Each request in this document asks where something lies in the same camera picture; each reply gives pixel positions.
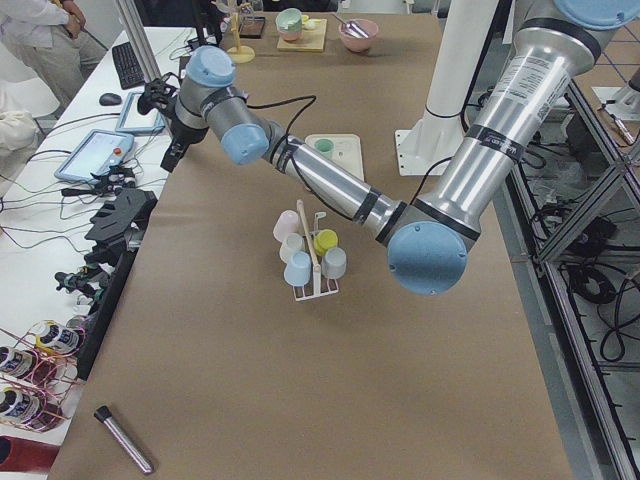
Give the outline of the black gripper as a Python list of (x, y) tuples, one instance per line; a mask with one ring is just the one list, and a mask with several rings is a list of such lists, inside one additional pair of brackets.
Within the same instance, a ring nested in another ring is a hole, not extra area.
[(209, 126), (201, 116), (192, 115), (190, 112), (185, 118), (177, 113), (171, 115), (172, 142), (187, 149), (192, 144), (200, 143), (206, 137)]

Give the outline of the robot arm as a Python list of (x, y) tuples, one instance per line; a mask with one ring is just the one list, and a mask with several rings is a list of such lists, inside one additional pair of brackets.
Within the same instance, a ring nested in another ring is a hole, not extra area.
[(399, 157), (413, 173), (441, 170), (436, 186), (394, 201), (324, 159), (280, 125), (254, 114), (235, 88), (236, 66), (219, 48), (192, 55), (174, 106), (175, 131), (163, 165), (172, 168), (208, 133), (237, 164), (265, 159), (305, 183), (338, 213), (371, 230), (406, 289), (440, 294), (462, 276), (480, 216), (516, 166), (570, 81), (591, 70), (615, 31), (635, 20), (635, 1), (528, 1), (513, 53), (468, 127), (459, 121), (498, 5), (454, 1), (423, 117), (400, 134)]

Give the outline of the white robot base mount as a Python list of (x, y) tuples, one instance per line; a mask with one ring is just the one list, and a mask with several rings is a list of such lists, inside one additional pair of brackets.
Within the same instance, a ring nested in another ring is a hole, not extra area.
[(509, 1), (450, 3), (424, 113), (412, 129), (395, 132), (402, 176), (423, 175), (461, 145), (462, 115), (481, 54), (510, 11)]

